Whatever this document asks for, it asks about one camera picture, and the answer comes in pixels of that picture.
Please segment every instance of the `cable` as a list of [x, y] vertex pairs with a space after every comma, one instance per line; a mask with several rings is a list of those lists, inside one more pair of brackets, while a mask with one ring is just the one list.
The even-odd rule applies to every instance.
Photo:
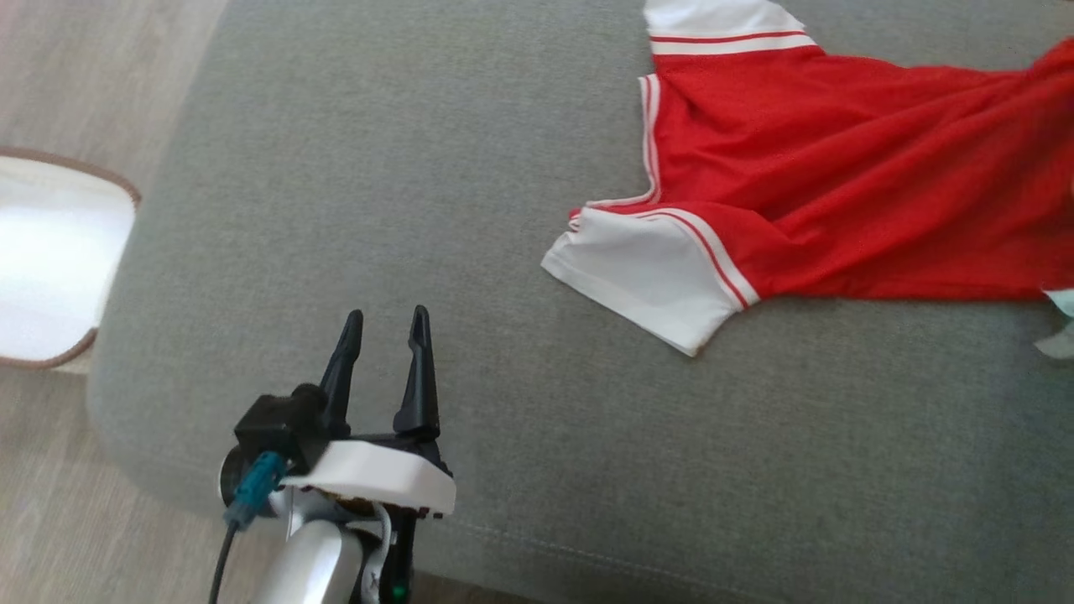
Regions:
[[220, 557], [216, 559], [216, 574], [213, 575], [213, 587], [208, 591], [208, 604], [217, 604], [220, 598], [220, 584], [223, 583], [223, 565], [228, 563], [228, 553], [231, 552], [231, 543], [235, 541], [235, 533], [238, 532], [238, 522], [228, 524], [228, 534], [223, 536], [223, 546], [220, 547]]
[[243, 476], [242, 483], [235, 489], [234, 501], [223, 513], [223, 520], [228, 523], [228, 534], [223, 537], [220, 557], [216, 560], [216, 574], [213, 576], [213, 587], [208, 592], [208, 604], [216, 604], [220, 596], [223, 565], [228, 562], [228, 553], [231, 551], [231, 542], [235, 541], [235, 533], [249, 528], [258, 512], [265, 506], [268, 493], [286, 475], [287, 462], [284, 458], [275, 452], [264, 451], [258, 456], [246, 476]]

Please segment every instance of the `fabric upholstery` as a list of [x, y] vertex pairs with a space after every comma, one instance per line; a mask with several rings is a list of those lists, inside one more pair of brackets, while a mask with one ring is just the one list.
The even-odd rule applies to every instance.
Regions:
[[[829, 52], [1028, 64], [1064, 2], [793, 0]], [[458, 512], [417, 563], [547, 602], [1061, 600], [1074, 373], [1046, 304], [765, 302], [687, 359], [538, 262], [644, 190], [640, 2], [235, 0], [101, 328], [91, 417], [204, 514], [231, 427], [365, 312], [383, 431], [429, 307]]]

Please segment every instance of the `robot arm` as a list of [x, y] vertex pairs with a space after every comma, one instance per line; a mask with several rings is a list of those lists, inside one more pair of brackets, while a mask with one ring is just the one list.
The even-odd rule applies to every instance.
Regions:
[[263, 396], [235, 426], [238, 446], [220, 475], [226, 504], [262, 454], [277, 454], [289, 469], [261, 509], [287, 520], [288, 542], [258, 604], [405, 604], [418, 520], [454, 510], [455, 484], [436, 444], [429, 313], [415, 308], [410, 374], [389, 434], [351, 435], [347, 423], [361, 340], [362, 313], [353, 311], [320, 386]]

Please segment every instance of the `white stripe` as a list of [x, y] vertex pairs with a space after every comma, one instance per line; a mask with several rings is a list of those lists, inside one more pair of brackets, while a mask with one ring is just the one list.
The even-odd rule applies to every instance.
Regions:
[[[685, 210], [679, 210], [676, 207], [661, 207], [656, 210], [650, 210], [647, 212], [639, 212], [638, 214], [629, 214], [635, 218], [645, 218], [652, 216], [653, 214], [672, 214], [687, 222], [690, 222], [697, 232], [705, 236], [706, 243], [712, 248], [712, 254], [716, 258], [716, 263], [720, 264], [720, 269], [727, 275], [727, 279], [731, 282], [742, 298], [745, 300], [746, 304], [753, 305], [760, 301], [760, 297], [757, 296], [757, 290], [750, 285], [746, 281], [745, 275], [742, 271], [739, 271], [738, 267], [735, 265], [735, 261], [731, 260], [730, 254], [727, 253], [727, 248], [724, 247], [724, 242], [720, 239], [720, 235], [712, 230], [712, 227], [708, 222], [702, 220], [696, 214], [686, 212]], [[734, 298], [734, 292], [728, 291], [728, 293]]]
[[656, 141], [653, 135], [653, 128], [655, 127], [656, 116], [659, 114], [661, 107], [661, 81], [656, 77], [656, 74], [639, 77], [638, 81], [641, 83], [641, 120], [643, 121], [641, 161], [645, 167], [645, 174], [649, 176], [649, 190], [642, 195], [624, 199], [590, 201], [585, 203], [587, 207], [628, 205], [632, 203], [641, 203], [650, 198], [652, 198], [650, 200], [651, 203], [656, 203], [661, 199], [659, 161], [657, 161]]
[[800, 46], [814, 46], [816, 42], [804, 33], [750, 38], [735, 42], [653, 42], [654, 55], [738, 55], [756, 51], [782, 51]]

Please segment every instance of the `couch seam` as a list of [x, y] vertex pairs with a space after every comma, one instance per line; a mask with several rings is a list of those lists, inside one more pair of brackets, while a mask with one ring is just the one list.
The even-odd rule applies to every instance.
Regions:
[[770, 598], [764, 598], [753, 593], [748, 593], [745, 591], [741, 591], [730, 587], [725, 587], [703, 579], [698, 579], [687, 575], [673, 573], [671, 571], [665, 571], [664, 569], [659, 569], [656, 566], [649, 566], [645, 564], [638, 564], [636, 562], [628, 562], [626, 560], [619, 560], [616, 558], [611, 558], [600, 553], [594, 553], [591, 551], [576, 549], [574, 547], [566, 545], [560, 545], [556, 543], [547, 542], [534, 537], [526, 537], [522, 535], [508, 533], [507, 531], [493, 529], [491, 527], [471, 524], [469, 522], [464, 522], [462, 520], [456, 520], [456, 519], [448, 520], [447, 522], [445, 522], [445, 526], [449, 529], [458, 529], [461, 530], [462, 532], [470, 533], [479, 538], [497, 541], [497, 542], [514, 542], [514, 545], [517, 546], [526, 547], [534, 551], [552, 556], [553, 558], [558, 558], [561, 560], [576, 561], [576, 562], [584, 562], [586, 564], [607, 569], [611, 572], [625, 574], [627, 576], [641, 580], [666, 584], [666, 585], [676, 585], [679, 587], [684, 587], [683, 584], [686, 584], [685, 587], [687, 587], [690, 591], [693, 591], [695, 593], [719, 591], [761, 602], [780, 602], [779, 600], [773, 600]]

